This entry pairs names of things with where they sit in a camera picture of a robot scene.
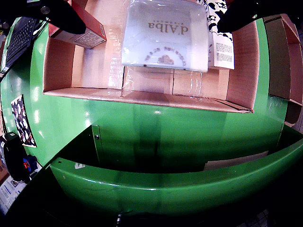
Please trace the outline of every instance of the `keyboard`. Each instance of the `keyboard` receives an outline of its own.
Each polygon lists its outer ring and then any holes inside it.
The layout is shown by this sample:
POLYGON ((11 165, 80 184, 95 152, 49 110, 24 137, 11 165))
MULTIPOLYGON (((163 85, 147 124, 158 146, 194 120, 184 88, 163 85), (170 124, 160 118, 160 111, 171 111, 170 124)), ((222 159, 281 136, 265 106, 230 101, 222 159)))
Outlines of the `keyboard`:
POLYGON ((13 31, 7 50, 6 66, 10 67, 31 45, 36 19, 27 18, 18 31, 13 31))

